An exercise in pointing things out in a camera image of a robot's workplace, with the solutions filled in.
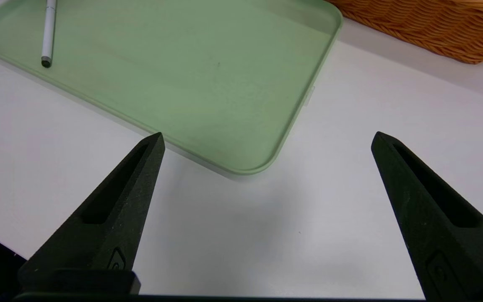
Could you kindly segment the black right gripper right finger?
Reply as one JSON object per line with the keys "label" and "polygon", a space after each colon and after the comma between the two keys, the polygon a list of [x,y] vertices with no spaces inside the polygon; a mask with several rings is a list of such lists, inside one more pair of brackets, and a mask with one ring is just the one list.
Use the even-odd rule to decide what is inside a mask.
{"label": "black right gripper right finger", "polygon": [[426,300],[483,300],[483,215],[393,136],[371,151]]}

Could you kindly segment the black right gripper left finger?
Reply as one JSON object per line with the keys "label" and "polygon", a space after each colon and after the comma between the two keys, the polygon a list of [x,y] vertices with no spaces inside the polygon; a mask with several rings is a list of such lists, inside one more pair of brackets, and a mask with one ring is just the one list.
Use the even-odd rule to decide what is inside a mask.
{"label": "black right gripper left finger", "polygon": [[25,294],[138,294],[132,270],[165,152],[142,139],[20,268]]}

